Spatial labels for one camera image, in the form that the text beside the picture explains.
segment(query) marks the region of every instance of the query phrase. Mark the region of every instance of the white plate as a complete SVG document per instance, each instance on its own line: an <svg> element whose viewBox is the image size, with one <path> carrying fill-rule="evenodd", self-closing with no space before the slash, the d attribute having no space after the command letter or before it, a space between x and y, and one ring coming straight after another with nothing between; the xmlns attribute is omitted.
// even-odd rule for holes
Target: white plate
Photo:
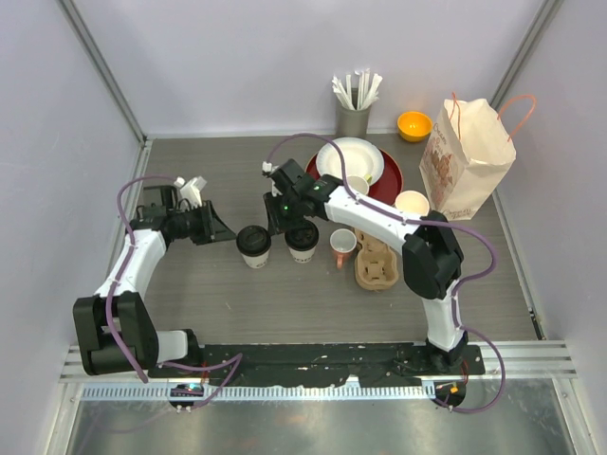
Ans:
<svg viewBox="0 0 607 455"><path fill-rule="evenodd" d="M383 156L371 142L357 137L335 139L345 158L346 175L365 177L371 175L369 185L376 183L383 174ZM329 173L337 178L341 176L341 161L338 152L331 144L326 144L316 157L316 168L320 175Z"/></svg>

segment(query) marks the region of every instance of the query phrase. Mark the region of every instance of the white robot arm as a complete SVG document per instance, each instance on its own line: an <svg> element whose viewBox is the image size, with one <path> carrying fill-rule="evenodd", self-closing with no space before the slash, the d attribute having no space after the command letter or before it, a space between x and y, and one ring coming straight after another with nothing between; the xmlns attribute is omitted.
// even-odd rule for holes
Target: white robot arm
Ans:
<svg viewBox="0 0 607 455"><path fill-rule="evenodd" d="M381 206L384 210L404 217L404 219L419 220L421 218L416 213L403 213L362 194L359 199L368 199L374 205ZM331 198L325 203L324 208L330 221L360 229L379 239L399 254L402 253L402 248L407 242L407 236L415 234L419 229L419 226L399 223L363 206L359 201L353 199L344 187L339 187L331 193ZM451 290L456 284L456 279L451 281L446 295L442 299L422 298L428 320L428 341L445 352L455 349L464 336L464 332L459 327L455 327L451 314ZM459 320L459 305L458 303L456 305L457 320Z"/></svg>
<svg viewBox="0 0 607 455"><path fill-rule="evenodd" d="M315 180L292 159L267 176L278 190L264 195L270 234L296 228L304 216L318 216L360 229L390 246L403 256L405 282L422 299L428 320L427 343L448 364L457 360L468 337L455 323L459 306L451 291L461 275L464 256L450 229L406 223L404 220L421 217L359 193L352 197L340 179L324 175ZM363 201L393 216L371 209ZM431 212L429 219L447 221L438 212Z"/></svg>
<svg viewBox="0 0 607 455"><path fill-rule="evenodd" d="M124 238L124 247L109 277L91 297L76 300L73 308L76 335L84 370L88 374L104 374L131 369L116 340L103 328L107 325L104 307L116 277L112 295L112 312L120 320L121 337L142 368L157 363L185 359L199 364L198 343L191 330L156 331L143 299L156 265L171 242L189 238L196 245L234 240L236 235L218 218L211 201L203 200L200 191L206 185L202 177L185 182L178 178L173 186L148 187L158 204L140 206L131 221L135 241L131 252L131 236ZM128 264L125 259L130 256Z"/></svg>

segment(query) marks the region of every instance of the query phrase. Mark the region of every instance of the paper bag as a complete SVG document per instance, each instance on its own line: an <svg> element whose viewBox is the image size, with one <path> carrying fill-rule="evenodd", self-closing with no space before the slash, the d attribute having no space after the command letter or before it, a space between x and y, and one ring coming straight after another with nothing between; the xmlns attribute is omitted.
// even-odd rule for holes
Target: paper bag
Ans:
<svg viewBox="0 0 607 455"><path fill-rule="evenodd" d="M531 98L533 106L509 135L500 118L510 103L523 98ZM449 220L474 216L514 162L512 137L535 104L533 96L522 95L498 114L487 100L459 101L454 94L445 100L419 165L432 209Z"/></svg>

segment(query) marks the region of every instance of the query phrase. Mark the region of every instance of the bag handle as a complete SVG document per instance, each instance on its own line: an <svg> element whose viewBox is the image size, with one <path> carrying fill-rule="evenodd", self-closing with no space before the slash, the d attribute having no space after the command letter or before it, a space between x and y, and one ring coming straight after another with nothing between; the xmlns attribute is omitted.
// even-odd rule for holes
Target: bag handle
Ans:
<svg viewBox="0 0 607 455"><path fill-rule="evenodd" d="M462 108L459 106L459 102L457 102L457 97L455 96L455 92L451 92L451 96L453 97L453 108L451 109L451 115L449 116L449 121L453 117L453 112L455 112L455 106L457 106L457 138L459 141L462 141L462 133L459 129L460 121L462 120Z"/></svg>
<svg viewBox="0 0 607 455"><path fill-rule="evenodd" d="M497 115L497 119L499 120L500 117L502 116L502 114L504 113L504 111L507 109L507 107L512 104L514 101L518 101L518 100L524 100L529 98L530 100L533 101L533 104L531 105L531 109L529 109L529 112L527 112L527 115L524 116L524 118L521 120L521 123L519 123L516 128L514 129L514 131L512 133L510 133L510 136L508 136L508 142L510 140L512 140L512 138L514 137L514 135L516 135L519 130L521 129L521 127L524 125L524 123L526 121L529 120L529 117L531 117L531 114L533 114L533 111L535 111L535 106L538 103L538 101L535 99L535 97L533 95L521 95L519 97L514 97L510 100L507 101L506 104L504 104L504 106L502 106L502 109L500 109L500 112Z"/></svg>

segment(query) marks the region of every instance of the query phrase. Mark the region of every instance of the black cup lid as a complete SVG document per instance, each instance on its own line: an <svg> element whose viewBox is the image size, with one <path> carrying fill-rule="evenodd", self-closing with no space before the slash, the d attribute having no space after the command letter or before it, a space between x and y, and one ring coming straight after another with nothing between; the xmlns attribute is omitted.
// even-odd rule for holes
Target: black cup lid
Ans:
<svg viewBox="0 0 607 455"><path fill-rule="evenodd" d="M272 246L272 240L264 227L251 225L238 232L236 246L245 256L261 256Z"/></svg>
<svg viewBox="0 0 607 455"><path fill-rule="evenodd" d="M319 230L314 223L305 220L305 226L291 229L285 234L286 244L297 251L312 249L319 242Z"/></svg>

